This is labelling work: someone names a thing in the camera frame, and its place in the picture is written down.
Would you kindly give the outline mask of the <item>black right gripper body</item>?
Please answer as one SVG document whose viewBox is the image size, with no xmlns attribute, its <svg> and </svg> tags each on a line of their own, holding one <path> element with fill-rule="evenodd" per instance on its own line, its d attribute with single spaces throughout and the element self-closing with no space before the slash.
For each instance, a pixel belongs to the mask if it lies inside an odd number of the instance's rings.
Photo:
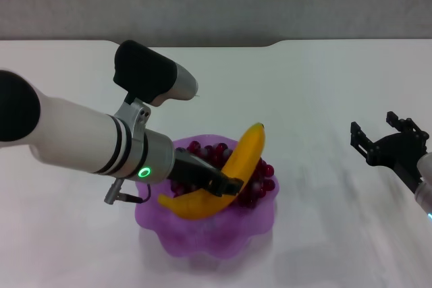
<svg viewBox="0 0 432 288">
<path fill-rule="evenodd" d="M 417 163 L 426 155 L 426 132 L 400 132 L 388 135 L 373 143 L 367 152 L 366 162 L 370 166 L 391 169 L 415 193 L 422 183 Z"/>
</svg>

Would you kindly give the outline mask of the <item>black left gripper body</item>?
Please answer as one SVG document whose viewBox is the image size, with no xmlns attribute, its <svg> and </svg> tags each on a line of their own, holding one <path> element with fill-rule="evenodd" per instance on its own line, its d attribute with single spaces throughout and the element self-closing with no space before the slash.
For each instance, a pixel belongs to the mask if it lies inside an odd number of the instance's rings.
<svg viewBox="0 0 432 288">
<path fill-rule="evenodd" d="M 223 193 L 223 177 L 219 169 L 214 168 L 185 148 L 175 149 L 175 160 L 169 180 L 178 184 L 195 185 L 211 194 Z"/>
</svg>

